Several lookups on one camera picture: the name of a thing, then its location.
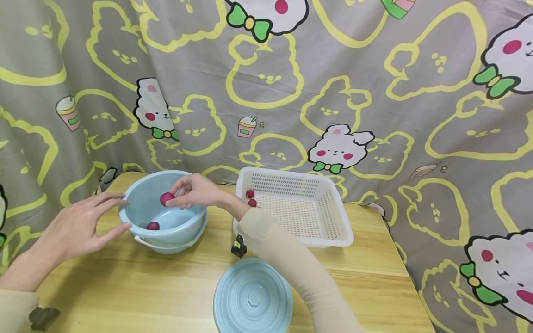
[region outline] gray curtain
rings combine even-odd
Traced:
[[[1,0],[1,270],[121,172],[330,177],[438,332],[532,332],[531,0]]]

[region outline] black object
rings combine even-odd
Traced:
[[[241,235],[237,235],[235,238],[235,242],[233,243],[233,246],[231,247],[231,253],[236,255],[239,258],[244,257],[246,254],[246,245],[244,245],[244,239]]]
[[[29,320],[33,331],[46,332],[61,312],[52,307],[37,307],[30,312]]]

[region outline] white plastic colander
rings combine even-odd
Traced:
[[[257,206],[308,247],[346,247],[353,243],[350,221],[331,179],[290,171],[246,167],[237,180],[236,195],[248,202],[255,192]],[[237,232],[233,220],[233,232]]]

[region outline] table surface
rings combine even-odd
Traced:
[[[125,191],[144,175],[124,173],[108,191]],[[335,279],[365,332],[434,333],[379,214],[358,205],[344,206],[353,245],[311,251]],[[230,253],[235,239],[232,217],[216,207],[208,212],[204,234],[182,253],[155,253],[127,232],[97,253],[63,263],[38,291],[43,306],[62,312],[49,332],[218,332],[213,294],[238,258]],[[118,223],[115,208],[100,219],[98,232]],[[313,332],[305,304],[294,290],[293,296],[287,332]]]

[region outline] red ball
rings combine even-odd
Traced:
[[[146,229],[148,229],[148,230],[159,230],[159,223],[157,223],[155,221],[152,221],[152,222],[148,223],[148,225],[146,226]]]
[[[166,192],[161,195],[161,197],[159,198],[159,202],[161,202],[161,204],[166,207],[166,202],[174,198],[175,196],[172,193]]]

